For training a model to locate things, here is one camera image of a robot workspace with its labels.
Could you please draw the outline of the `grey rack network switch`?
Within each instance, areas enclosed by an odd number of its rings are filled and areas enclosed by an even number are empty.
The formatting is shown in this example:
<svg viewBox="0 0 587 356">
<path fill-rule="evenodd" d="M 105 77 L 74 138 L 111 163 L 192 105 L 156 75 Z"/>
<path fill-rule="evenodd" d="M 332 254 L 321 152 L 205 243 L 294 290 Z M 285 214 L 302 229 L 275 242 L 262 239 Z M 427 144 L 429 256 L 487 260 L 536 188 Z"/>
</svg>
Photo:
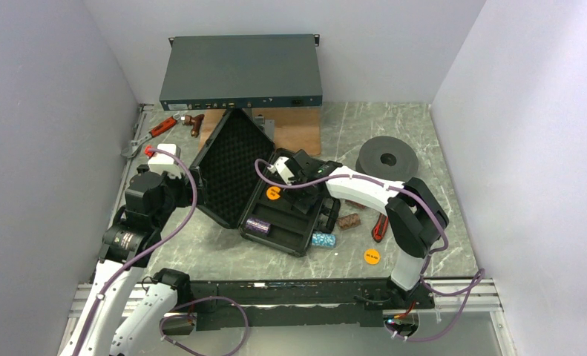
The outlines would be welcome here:
<svg viewBox="0 0 587 356">
<path fill-rule="evenodd" d="M 175 36 L 159 101 L 166 111 L 319 107 L 314 34 Z"/>
</svg>

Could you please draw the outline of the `grey metal bracket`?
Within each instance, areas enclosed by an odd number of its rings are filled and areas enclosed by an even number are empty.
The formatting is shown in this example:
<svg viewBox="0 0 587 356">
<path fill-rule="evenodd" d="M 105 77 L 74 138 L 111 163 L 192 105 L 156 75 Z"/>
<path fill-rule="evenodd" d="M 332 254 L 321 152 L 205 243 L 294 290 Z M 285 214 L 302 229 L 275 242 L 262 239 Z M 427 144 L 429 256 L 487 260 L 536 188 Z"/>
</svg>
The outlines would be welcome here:
<svg viewBox="0 0 587 356">
<path fill-rule="evenodd" d="M 267 119 L 264 115 L 259 114 L 253 118 L 253 121 L 270 140 L 274 140 L 275 121 L 273 119 Z"/>
</svg>

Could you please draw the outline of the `brown poker chip stack upper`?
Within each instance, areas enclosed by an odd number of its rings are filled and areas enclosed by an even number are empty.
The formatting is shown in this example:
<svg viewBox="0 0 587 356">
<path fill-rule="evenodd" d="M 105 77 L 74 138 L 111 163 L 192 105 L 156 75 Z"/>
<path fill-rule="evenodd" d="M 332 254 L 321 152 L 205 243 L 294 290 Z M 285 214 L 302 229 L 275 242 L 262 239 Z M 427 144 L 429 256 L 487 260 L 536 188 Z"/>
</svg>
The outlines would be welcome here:
<svg viewBox="0 0 587 356">
<path fill-rule="evenodd" d="M 345 200 L 345 203 L 359 210 L 365 210 L 367 208 L 365 205 L 358 202 L 354 202 L 352 200 Z"/>
</svg>

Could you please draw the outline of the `orange small blind button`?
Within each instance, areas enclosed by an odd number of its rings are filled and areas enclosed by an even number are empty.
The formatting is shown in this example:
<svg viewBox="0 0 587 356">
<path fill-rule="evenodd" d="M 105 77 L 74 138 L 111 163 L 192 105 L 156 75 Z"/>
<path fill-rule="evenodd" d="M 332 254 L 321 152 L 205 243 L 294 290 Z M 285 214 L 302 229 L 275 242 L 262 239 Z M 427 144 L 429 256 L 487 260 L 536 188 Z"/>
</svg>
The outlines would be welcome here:
<svg viewBox="0 0 587 356">
<path fill-rule="evenodd" d="M 379 251 L 373 248 L 369 248 L 364 252 L 364 261 L 369 265 L 377 265 L 379 264 L 381 259 L 381 255 Z"/>
</svg>

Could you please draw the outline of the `black foam-lined poker case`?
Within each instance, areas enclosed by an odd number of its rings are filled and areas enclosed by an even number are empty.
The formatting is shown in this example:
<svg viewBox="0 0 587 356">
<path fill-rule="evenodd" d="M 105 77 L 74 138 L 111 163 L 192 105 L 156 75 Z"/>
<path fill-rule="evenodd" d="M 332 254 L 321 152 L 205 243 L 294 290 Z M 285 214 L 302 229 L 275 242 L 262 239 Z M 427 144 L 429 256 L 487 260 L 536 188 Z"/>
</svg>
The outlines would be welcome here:
<svg viewBox="0 0 587 356">
<path fill-rule="evenodd" d="M 279 187 L 283 181 L 264 165 L 259 168 L 266 178 L 261 179 L 254 165 L 257 159 L 272 164 L 280 156 L 290 158 L 295 153 L 278 148 L 268 158 L 251 158 L 213 153 L 202 147 L 190 166 L 197 183 L 197 207 L 222 227 L 238 230 L 247 240 L 296 257 L 304 256 L 314 232 L 333 232 L 340 202 L 327 196 L 317 201 L 307 214 L 302 214 L 285 200 L 283 189 L 279 200 L 269 200 L 266 189 L 272 185 Z M 245 221 L 249 217 L 271 223 L 270 232 L 264 235 L 246 229 Z"/>
</svg>

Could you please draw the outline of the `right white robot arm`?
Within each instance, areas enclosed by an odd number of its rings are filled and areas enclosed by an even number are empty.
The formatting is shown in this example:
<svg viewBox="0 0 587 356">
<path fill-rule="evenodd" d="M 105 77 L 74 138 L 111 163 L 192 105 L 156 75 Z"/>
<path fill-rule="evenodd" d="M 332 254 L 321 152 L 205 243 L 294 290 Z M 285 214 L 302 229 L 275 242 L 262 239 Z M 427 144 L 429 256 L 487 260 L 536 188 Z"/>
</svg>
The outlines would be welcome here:
<svg viewBox="0 0 587 356">
<path fill-rule="evenodd" d="M 326 193 L 386 216 L 398 246 L 388 300 L 397 308 L 415 300 L 429 256 L 448 246 L 448 216 L 426 183 L 418 178 L 407 182 L 380 179 L 334 161 L 311 163 L 303 151 L 278 159 L 269 170 L 290 186 L 291 192 Z"/>
</svg>

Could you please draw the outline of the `brown wooden-handled brass tool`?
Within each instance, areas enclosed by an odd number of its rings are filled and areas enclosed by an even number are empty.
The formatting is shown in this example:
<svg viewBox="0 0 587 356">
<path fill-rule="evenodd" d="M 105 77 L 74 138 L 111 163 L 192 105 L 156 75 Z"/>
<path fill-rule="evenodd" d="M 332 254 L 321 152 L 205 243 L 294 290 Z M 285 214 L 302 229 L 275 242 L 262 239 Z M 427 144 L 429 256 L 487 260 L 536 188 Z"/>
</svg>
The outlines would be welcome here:
<svg viewBox="0 0 587 356">
<path fill-rule="evenodd" d="M 192 137 L 198 137 L 200 135 L 201 125 L 204 119 L 204 114 L 198 114 L 196 116 L 186 114 L 181 117 L 181 122 L 183 125 L 191 126 Z"/>
</svg>

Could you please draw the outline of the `light blue poker chip stack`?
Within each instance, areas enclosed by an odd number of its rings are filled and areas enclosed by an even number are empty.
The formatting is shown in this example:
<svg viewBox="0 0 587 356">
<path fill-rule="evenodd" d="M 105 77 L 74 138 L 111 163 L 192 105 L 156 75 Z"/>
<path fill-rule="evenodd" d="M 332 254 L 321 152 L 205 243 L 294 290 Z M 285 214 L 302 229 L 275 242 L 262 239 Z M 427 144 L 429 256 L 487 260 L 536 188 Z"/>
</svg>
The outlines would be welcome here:
<svg viewBox="0 0 587 356">
<path fill-rule="evenodd" d="M 336 236 L 316 231 L 312 234 L 311 244 L 316 247 L 334 248 L 336 246 Z"/>
</svg>

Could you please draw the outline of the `wooden board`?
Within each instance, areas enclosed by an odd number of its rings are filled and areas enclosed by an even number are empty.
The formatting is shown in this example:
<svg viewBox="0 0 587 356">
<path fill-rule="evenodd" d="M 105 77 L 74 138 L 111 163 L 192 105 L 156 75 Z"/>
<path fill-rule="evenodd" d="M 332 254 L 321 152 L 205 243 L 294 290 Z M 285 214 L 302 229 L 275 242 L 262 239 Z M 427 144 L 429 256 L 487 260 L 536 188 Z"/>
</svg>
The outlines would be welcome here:
<svg viewBox="0 0 587 356">
<path fill-rule="evenodd" d="M 253 119 L 261 115 L 275 125 L 273 137 Z M 207 111 L 200 129 L 200 147 L 213 153 L 268 158 L 278 148 L 321 154 L 320 110 L 317 108 L 258 108 Z"/>
</svg>

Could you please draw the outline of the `brown poker chip stack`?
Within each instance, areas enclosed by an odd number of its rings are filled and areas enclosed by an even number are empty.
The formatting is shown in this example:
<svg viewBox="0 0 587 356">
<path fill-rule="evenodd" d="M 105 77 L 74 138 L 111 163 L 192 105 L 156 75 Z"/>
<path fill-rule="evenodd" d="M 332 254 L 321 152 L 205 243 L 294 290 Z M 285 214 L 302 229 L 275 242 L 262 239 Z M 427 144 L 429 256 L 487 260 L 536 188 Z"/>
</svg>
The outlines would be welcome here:
<svg viewBox="0 0 587 356">
<path fill-rule="evenodd" d="M 338 226 L 338 228 L 341 231 L 346 231 L 351 228 L 358 227 L 358 226 L 360 226 L 360 224 L 361 224 L 361 218 L 360 218 L 359 214 L 357 214 L 357 213 L 348 214 L 346 216 L 339 217 L 336 220 L 336 225 Z"/>
<path fill-rule="evenodd" d="M 367 208 L 365 205 L 358 202 L 354 202 L 352 200 L 345 200 L 345 203 L 359 210 L 365 210 Z"/>
</svg>

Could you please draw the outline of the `purple poker chip stack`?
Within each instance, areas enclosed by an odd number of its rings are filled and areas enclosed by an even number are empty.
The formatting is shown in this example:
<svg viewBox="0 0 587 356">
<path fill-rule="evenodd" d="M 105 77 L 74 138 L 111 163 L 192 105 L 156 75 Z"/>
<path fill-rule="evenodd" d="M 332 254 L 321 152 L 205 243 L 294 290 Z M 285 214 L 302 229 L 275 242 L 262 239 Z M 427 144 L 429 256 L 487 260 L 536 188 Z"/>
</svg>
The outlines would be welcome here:
<svg viewBox="0 0 587 356">
<path fill-rule="evenodd" d="M 255 233 L 267 235 L 270 232 L 272 224 L 255 217 L 249 217 L 245 221 L 245 228 Z"/>
</svg>

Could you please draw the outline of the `brown poker chip stack lower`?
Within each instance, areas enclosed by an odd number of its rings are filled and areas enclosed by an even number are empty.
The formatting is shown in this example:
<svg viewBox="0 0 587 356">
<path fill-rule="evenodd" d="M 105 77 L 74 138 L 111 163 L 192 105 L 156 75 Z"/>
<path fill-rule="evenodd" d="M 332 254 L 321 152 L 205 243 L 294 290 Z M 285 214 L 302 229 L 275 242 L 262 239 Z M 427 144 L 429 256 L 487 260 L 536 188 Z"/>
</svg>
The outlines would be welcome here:
<svg viewBox="0 0 587 356">
<path fill-rule="evenodd" d="M 357 213 L 348 214 L 346 216 L 339 217 L 336 220 L 336 225 L 338 226 L 338 228 L 341 231 L 346 231 L 351 228 L 358 227 L 358 226 L 360 226 L 360 224 L 361 224 L 361 218 L 360 218 L 359 214 L 357 214 Z"/>
</svg>

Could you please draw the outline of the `orange big blind button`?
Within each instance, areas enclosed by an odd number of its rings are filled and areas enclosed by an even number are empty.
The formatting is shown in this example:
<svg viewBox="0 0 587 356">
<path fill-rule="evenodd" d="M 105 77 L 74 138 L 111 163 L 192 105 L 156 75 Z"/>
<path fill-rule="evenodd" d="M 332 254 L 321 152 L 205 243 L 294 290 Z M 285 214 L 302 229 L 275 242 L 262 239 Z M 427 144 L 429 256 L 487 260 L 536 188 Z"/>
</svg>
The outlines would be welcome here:
<svg viewBox="0 0 587 356">
<path fill-rule="evenodd" d="M 281 188 L 278 186 L 269 186 L 265 192 L 269 200 L 279 200 L 281 198 Z"/>
</svg>

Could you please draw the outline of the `red black utility knife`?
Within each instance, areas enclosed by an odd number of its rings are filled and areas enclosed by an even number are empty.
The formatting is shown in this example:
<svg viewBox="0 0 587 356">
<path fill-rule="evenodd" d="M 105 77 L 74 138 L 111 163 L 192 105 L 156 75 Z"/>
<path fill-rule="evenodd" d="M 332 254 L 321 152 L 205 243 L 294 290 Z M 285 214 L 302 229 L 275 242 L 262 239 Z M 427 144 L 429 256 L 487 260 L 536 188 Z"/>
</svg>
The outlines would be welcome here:
<svg viewBox="0 0 587 356">
<path fill-rule="evenodd" d="M 380 243 L 384 239 L 388 227 L 389 221 L 387 216 L 384 214 L 379 214 L 378 219 L 376 220 L 376 223 L 370 232 L 373 241 Z"/>
</svg>

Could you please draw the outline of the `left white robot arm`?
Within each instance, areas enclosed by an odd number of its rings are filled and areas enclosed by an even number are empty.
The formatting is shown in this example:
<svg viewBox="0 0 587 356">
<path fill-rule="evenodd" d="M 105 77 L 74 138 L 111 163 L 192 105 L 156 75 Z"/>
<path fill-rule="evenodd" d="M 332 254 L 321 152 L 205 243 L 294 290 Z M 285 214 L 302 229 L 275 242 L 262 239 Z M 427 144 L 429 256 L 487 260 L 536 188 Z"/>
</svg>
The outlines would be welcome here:
<svg viewBox="0 0 587 356">
<path fill-rule="evenodd" d="M 186 173 L 144 169 L 131 178 L 125 203 L 102 237 L 91 292 L 62 355 L 134 355 L 166 312 L 190 305 L 189 276 L 164 268 L 135 310 L 123 315 L 169 217 L 176 208 L 194 205 L 194 187 Z"/>
</svg>

